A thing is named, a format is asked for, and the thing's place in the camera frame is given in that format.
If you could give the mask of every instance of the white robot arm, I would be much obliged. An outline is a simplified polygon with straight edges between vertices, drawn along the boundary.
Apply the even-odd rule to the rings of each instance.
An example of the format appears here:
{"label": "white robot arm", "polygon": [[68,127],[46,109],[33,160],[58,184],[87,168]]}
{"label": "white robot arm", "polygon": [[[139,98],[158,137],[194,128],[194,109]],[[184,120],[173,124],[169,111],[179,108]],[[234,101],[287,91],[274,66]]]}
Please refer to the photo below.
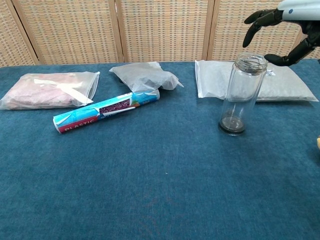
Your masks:
{"label": "white robot arm", "polygon": [[281,22],[299,24],[307,35],[288,56],[265,55],[265,59],[278,66],[290,66],[320,46],[320,0],[284,0],[276,9],[260,10],[251,14],[245,24],[252,24],[243,40],[246,48],[261,27],[274,26]]}

